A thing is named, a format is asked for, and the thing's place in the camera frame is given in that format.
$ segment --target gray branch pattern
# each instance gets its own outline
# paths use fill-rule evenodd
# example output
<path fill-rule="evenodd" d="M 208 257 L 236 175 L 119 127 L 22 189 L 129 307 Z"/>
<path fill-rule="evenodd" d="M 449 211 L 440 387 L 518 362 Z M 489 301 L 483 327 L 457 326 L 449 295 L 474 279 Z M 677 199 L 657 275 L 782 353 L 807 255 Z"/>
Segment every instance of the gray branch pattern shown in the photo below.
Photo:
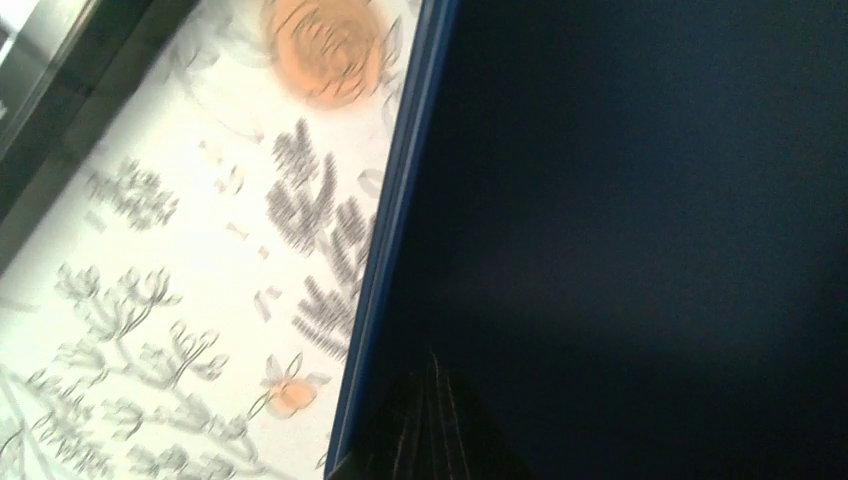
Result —
<path fill-rule="evenodd" d="M 123 162 L 116 175 L 92 174 L 88 187 L 91 200 L 110 205 L 139 231 L 167 225 L 179 203 L 174 192 L 162 188 L 159 175 L 140 169 L 138 160 Z"/>
<path fill-rule="evenodd" d="M 56 290 L 73 302 L 88 334 L 62 345 L 54 365 L 78 376 L 55 375 L 42 369 L 24 380 L 4 369 L 4 376 L 46 411 L 32 424 L 39 445 L 49 451 L 51 461 L 77 475 L 109 479 L 115 477 L 117 468 L 112 454 L 92 434 L 95 426 L 111 426 L 114 445 L 129 442 L 142 428 L 168 428 L 205 439 L 215 450 L 190 458 L 178 444 L 158 454 L 143 445 L 132 446 L 126 458 L 133 463 L 130 472 L 134 478 L 291 478 L 259 458 L 246 413 L 224 417 L 213 412 L 199 395 L 183 391 L 186 374 L 201 381 L 215 381 L 221 375 L 229 357 L 210 353 L 218 340 L 217 332 L 193 333 L 184 322 L 177 321 L 171 326 L 168 345 L 146 343 L 134 354 L 125 343 L 154 311 L 180 303 L 181 297 L 170 294 L 169 287 L 170 276 L 164 269 L 145 276 L 130 269 L 108 289 L 102 287 L 95 267 L 73 271 L 63 266 L 59 270 Z M 108 349 L 117 354 L 118 362 L 109 360 L 115 355 L 107 355 Z M 125 397 L 108 398 L 100 405 L 86 401 L 87 390 L 112 377 L 160 392 L 162 405 L 149 410 Z M 76 380 L 69 383 L 68 378 Z M 4 426 L 0 423 L 0 437 L 7 430 Z M 0 468 L 5 465 L 0 455 Z"/>
<path fill-rule="evenodd" d="M 306 298 L 292 319 L 312 344 L 337 359 L 347 356 L 362 277 L 371 244 L 373 222 L 366 221 L 354 197 L 336 205 L 333 155 L 324 157 L 319 176 L 318 156 L 306 121 L 274 143 L 280 178 L 268 192 L 268 218 L 281 238 L 304 255 L 314 251 L 327 260 L 336 286 L 322 289 L 312 276 L 304 280 Z M 319 183 L 313 195 L 313 184 Z"/>
<path fill-rule="evenodd" d="M 0 478 L 26 478 L 23 430 L 23 426 L 13 418 L 0 419 Z"/>

